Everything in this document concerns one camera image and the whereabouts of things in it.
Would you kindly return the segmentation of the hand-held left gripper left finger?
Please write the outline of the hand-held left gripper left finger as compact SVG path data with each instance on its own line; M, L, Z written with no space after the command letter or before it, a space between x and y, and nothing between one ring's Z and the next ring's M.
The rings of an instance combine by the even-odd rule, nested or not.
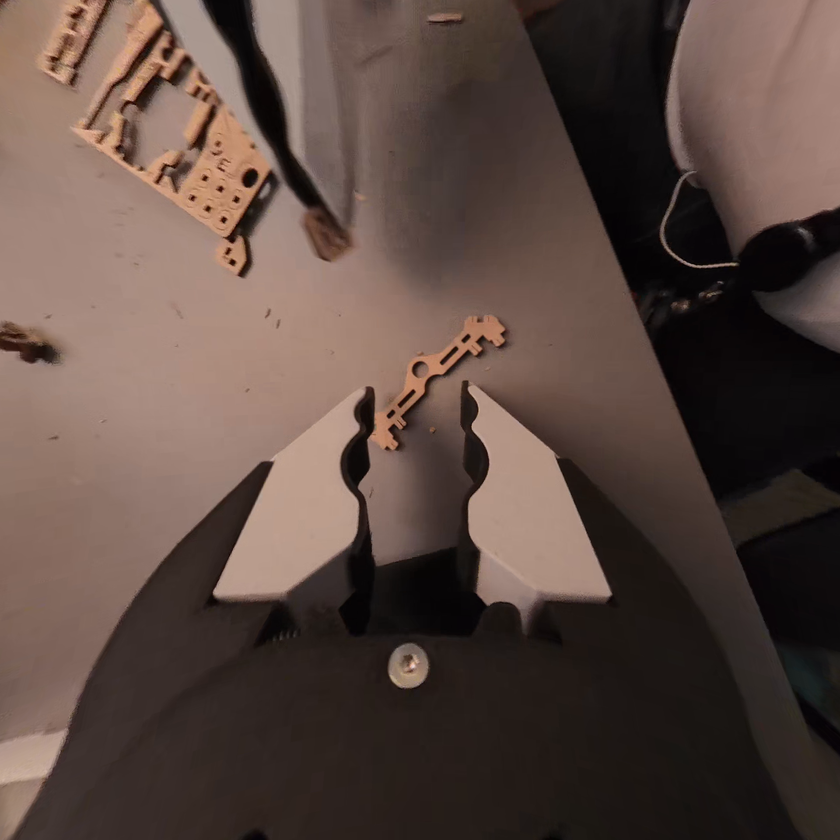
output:
M374 409L374 390L361 387L272 458L216 601L278 603L300 627L364 603L375 575L361 489Z

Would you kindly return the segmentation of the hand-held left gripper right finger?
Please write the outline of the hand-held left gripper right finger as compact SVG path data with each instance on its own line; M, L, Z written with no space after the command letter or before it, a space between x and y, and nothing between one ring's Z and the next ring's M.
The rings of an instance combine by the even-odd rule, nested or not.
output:
M470 487L458 547L470 588L530 629L547 604L603 606L609 585L560 458L477 384L461 387Z

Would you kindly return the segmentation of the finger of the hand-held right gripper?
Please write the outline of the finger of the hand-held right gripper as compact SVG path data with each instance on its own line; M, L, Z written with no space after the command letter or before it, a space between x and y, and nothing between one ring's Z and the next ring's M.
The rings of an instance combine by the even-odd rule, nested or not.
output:
M349 228L358 152L353 4L291 1L287 8L297 73L294 150L322 203Z
M282 90L259 45L251 2L202 1L202 5L233 55L248 107L286 184L307 210L320 211L331 224L337 224L310 174L291 150Z

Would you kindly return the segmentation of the large punched wooden parts sheet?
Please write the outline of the large punched wooden parts sheet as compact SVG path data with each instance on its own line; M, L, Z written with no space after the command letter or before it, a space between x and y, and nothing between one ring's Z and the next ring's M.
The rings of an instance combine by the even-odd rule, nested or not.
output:
M131 107L156 81L176 81L193 100L184 148L165 150L147 165L130 158ZM149 2L134 2L121 50L74 133L157 193L211 228L240 240L238 227L270 174L270 165L192 57L175 43Z

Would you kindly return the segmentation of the dark box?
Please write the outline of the dark box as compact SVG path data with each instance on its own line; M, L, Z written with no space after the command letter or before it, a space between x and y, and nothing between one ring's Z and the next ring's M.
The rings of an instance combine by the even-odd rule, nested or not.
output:
M806 723L839 752L839 511L742 543L738 558Z

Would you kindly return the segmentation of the small wooden model piece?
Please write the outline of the small wooden model piece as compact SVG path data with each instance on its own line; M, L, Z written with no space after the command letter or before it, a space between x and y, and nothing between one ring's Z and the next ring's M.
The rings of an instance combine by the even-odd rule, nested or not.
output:
M354 246L351 233L323 206L310 207L303 214L301 225L313 252L321 260L333 263Z

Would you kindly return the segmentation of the small punched wooden parts sheet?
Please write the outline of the small punched wooden parts sheet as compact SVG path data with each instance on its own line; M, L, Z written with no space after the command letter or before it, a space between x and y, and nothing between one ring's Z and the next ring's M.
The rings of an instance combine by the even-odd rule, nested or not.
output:
M66 1L37 65L48 77L71 88L110 1Z

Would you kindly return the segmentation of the long slotted wooden model bar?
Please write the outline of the long slotted wooden model bar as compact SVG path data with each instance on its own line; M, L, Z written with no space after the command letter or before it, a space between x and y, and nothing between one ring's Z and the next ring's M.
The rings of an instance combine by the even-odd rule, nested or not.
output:
M506 342L507 327L495 316L468 317L456 336L437 353L418 353L406 366L403 388L374 415L373 440L384 451L396 451L396 437L406 427L406 415L421 401L429 383L449 373L466 355L480 356L488 343L500 348Z

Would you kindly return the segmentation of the dark wooden scrap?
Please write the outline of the dark wooden scrap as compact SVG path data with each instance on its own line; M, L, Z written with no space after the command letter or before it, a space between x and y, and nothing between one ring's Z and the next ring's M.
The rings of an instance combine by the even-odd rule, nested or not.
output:
M58 364L61 351L40 332L1 321L1 351L15 354L27 364Z

